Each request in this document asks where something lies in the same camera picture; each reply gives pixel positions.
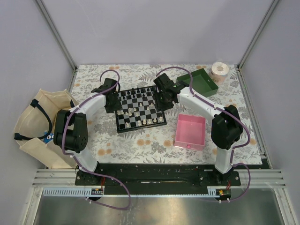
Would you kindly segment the black and grey chessboard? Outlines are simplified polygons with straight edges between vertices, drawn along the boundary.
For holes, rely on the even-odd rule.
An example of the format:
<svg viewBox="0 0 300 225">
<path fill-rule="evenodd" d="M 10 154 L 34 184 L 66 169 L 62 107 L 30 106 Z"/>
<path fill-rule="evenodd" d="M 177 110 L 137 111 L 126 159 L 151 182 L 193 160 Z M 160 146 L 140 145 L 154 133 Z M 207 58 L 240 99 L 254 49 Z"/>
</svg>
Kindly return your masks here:
<svg viewBox="0 0 300 225">
<path fill-rule="evenodd" d="M 157 87 L 153 85 L 118 93 L 122 106 L 122 109 L 115 112 L 119 134 L 167 124 L 164 111 L 158 109 L 154 98 L 156 90 Z"/>
</svg>

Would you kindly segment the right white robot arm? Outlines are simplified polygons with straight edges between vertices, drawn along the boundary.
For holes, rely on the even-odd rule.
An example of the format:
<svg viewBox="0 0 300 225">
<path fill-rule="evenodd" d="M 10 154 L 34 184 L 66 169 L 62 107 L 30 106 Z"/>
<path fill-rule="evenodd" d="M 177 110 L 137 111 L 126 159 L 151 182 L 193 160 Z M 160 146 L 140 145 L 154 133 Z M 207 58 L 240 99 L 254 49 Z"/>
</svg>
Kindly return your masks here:
<svg viewBox="0 0 300 225">
<path fill-rule="evenodd" d="M 168 110 L 179 103 L 191 108 L 203 116 L 211 124 L 211 139 L 217 146 L 217 157 L 214 163 L 213 179 L 220 186 L 230 180 L 229 171 L 232 169 L 232 145 L 240 139 L 243 127 L 236 107 L 218 105 L 196 92 L 183 81 L 173 82 L 167 74 L 157 75 L 154 79 L 157 90 L 154 98 L 159 110 Z"/>
</svg>

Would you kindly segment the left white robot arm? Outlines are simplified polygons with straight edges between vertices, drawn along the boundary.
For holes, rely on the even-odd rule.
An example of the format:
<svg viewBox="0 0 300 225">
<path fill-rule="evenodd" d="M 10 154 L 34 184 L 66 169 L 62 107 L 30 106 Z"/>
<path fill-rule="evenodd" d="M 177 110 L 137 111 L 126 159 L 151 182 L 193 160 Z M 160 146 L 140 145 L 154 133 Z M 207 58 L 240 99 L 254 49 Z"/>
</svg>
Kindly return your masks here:
<svg viewBox="0 0 300 225">
<path fill-rule="evenodd" d="M 88 148 L 87 122 L 102 108 L 107 113 L 121 109 L 116 91 L 118 87 L 118 81 L 106 78 L 104 84 L 92 90 L 79 105 L 59 110 L 56 115 L 53 142 L 61 147 L 63 154 L 74 158 L 81 171 L 87 172 L 85 179 L 91 185 L 100 183 L 102 174 L 96 170 L 98 162 Z"/>
</svg>

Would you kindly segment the green plastic box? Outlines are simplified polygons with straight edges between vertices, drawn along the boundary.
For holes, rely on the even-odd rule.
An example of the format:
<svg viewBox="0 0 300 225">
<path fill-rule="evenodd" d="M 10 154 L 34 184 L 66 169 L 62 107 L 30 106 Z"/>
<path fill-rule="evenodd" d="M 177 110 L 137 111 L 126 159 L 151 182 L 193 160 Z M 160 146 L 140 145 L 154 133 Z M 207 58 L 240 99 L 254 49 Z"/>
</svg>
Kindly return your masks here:
<svg viewBox="0 0 300 225">
<path fill-rule="evenodd" d="M 218 91 L 218 86 L 209 77 L 204 68 L 191 72 L 193 77 L 192 89 L 197 93 L 208 98 L 215 95 Z"/>
</svg>

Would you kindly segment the pink plastic box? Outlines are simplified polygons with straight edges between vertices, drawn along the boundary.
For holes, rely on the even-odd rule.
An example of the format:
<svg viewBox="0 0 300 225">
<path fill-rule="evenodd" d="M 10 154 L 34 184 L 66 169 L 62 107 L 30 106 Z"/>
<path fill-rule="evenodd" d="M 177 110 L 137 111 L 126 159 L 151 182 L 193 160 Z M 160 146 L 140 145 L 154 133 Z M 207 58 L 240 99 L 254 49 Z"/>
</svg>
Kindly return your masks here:
<svg viewBox="0 0 300 225">
<path fill-rule="evenodd" d="M 202 151 L 205 147 L 206 119 L 179 114 L 174 146 Z"/>
</svg>

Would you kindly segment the floral tablecloth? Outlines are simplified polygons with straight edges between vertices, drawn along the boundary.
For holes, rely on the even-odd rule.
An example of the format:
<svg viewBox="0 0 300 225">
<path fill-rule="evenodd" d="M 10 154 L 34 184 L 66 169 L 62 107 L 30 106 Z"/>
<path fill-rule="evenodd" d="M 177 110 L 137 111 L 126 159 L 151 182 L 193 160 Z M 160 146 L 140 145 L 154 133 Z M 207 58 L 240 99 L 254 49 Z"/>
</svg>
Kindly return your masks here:
<svg viewBox="0 0 300 225">
<path fill-rule="evenodd" d="M 153 85 L 153 80 L 160 70 L 164 70 L 172 80 L 175 80 L 178 76 L 184 75 L 185 70 L 193 72 L 201 68 L 209 72 L 211 66 L 80 65 L 71 94 L 78 102 L 82 102 L 107 77 L 119 78 L 121 89 L 127 90 Z M 229 66 L 229 73 L 224 83 L 210 99 L 224 106 L 235 106 L 241 121 L 247 126 L 247 131 L 242 134 L 238 148 L 234 152 L 233 162 L 261 165 L 260 150 L 234 65 Z M 115 115 L 101 109 L 87 123 L 88 148 L 100 163 L 213 164 L 216 160 L 217 148 L 210 137 L 210 125 L 206 125 L 205 147 L 202 151 L 174 146 L 179 114 L 193 115 L 194 111 L 176 104 L 165 112 L 166 125 L 119 134 Z"/>
</svg>

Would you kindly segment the tape roll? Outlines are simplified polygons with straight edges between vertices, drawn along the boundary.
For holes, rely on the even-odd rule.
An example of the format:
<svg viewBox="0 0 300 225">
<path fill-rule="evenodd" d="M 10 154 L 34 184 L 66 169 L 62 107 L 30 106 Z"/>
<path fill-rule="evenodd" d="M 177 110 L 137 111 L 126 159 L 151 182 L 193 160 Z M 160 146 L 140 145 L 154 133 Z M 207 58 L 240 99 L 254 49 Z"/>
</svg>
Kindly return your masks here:
<svg viewBox="0 0 300 225">
<path fill-rule="evenodd" d="M 209 77 L 217 86 L 219 86 L 225 81 L 228 73 L 229 67 L 227 64 L 222 62 L 215 62 L 211 66 Z"/>
</svg>

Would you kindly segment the beige tote bag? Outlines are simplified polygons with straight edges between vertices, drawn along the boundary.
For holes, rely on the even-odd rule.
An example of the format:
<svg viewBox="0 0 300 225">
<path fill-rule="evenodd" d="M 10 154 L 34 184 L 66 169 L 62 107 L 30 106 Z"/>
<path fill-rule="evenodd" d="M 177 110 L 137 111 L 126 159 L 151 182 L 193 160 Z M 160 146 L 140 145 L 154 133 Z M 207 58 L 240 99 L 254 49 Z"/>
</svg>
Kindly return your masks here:
<svg viewBox="0 0 300 225">
<path fill-rule="evenodd" d="M 78 102 L 67 90 L 39 90 L 14 128 L 14 139 L 20 150 L 50 169 L 75 168 L 76 162 L 54 144 L 53 135 L 58 111 L 68 110 L 76 105 Z"/>
</svg>

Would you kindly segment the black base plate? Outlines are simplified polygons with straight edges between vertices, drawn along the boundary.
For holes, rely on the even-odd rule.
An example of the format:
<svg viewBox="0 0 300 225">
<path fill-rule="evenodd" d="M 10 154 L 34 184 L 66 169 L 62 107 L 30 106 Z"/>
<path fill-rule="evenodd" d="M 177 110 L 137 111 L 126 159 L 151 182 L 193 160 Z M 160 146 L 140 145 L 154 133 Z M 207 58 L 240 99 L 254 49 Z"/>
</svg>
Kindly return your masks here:
<svg viewBox="0 0 300 225">
<path fill-rule="evenodd" d="M 237 171 L 230 169 L 223 175 L 214 168 L 214 165 L 99 163 L 95 173 L 115 177 L 125 185 L 133 182 L 179 182 L 231 187 L 241 185 Z"/>
</svg>

